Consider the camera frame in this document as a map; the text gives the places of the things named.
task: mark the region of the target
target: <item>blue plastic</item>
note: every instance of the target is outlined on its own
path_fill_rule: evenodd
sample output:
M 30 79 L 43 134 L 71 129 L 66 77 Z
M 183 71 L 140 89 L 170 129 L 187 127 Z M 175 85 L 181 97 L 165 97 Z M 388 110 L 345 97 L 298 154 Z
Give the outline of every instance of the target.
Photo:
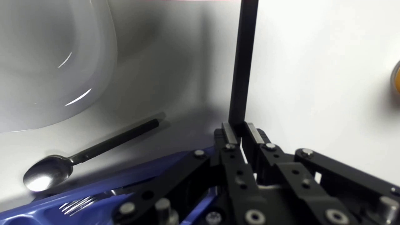
M 1 212 L 0 225 L 111 225 L 111 212 L 113 207 L 122 202 L 127 195 L 100 200 L 73 216 L 62 215 L 58 207 L 65 202 L 158 176 L 186 154 L 187 152 L 173 154 L 123 170 L 113 177 L 100 180 L 50 197 L 35 200 L 28 205 Z

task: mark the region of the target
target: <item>white surface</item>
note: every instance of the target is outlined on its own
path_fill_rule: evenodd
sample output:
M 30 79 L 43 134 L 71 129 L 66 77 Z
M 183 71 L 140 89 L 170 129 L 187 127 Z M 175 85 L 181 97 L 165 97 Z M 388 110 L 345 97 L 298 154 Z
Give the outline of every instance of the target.
M 116 65 L 106 0 L 2 0 L 0 47 L 0 131 L 80 112 L 103 92 Z
M 238 1 L 110 0 L 118 66 L 105 95 L 70 120 L 0 135 L 0 196 L 23 194 L 22 172 L 70 155 L 157 111 L 168 122 L 75 169 L 73 179 L 212 142 L 226 121 Z M 398 107 L 386 97 L 400 59 L 400 2 L 260 1 L 248 115 L 285 150 L 310 147 L 398 180 Z

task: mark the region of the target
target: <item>spoon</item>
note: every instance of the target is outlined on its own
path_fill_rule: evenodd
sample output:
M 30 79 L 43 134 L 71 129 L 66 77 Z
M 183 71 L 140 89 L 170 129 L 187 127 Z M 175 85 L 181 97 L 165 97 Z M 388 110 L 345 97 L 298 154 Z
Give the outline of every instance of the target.
M 57 186 L 72 174 L 73 165 L 85 162 L 112 147 L 137 137 L 160 125 L 161 119 L 150 119 L 127 131 L 123 131 L 97 145 L 82 150 L 70 157 L 50 155 L 33 164 L 23 175 L 23 185 L 27 190 L 40 192 Z

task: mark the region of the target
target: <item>spoon handle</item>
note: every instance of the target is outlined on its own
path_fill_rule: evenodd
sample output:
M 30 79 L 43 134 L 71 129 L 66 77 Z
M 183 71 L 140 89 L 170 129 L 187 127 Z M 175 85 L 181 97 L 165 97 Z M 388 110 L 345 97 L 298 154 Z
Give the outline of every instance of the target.
M 121 132 L 116 136 L 112 136 L 111 139 L 107 139 L 97 145 L 93 145 L 86 150 L 82 150 L 72 156 L 68 157 L 72 165 L 81 164 L 83 161 L 87 161 L 97 155 L 101 155 L 133 137 L 137 137 L 160 125 L 158 119 L 151 119 L 146 122 L 142 122 L 141 125 L 137 125 L 125 132 Z

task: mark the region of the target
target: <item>white bowl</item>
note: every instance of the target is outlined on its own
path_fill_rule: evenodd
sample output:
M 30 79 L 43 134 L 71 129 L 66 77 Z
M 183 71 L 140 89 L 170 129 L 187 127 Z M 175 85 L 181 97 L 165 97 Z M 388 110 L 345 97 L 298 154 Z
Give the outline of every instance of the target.
M 106 0 L 1 0 L 0 49 L 0 131 L 82 111 L 116 66 Z

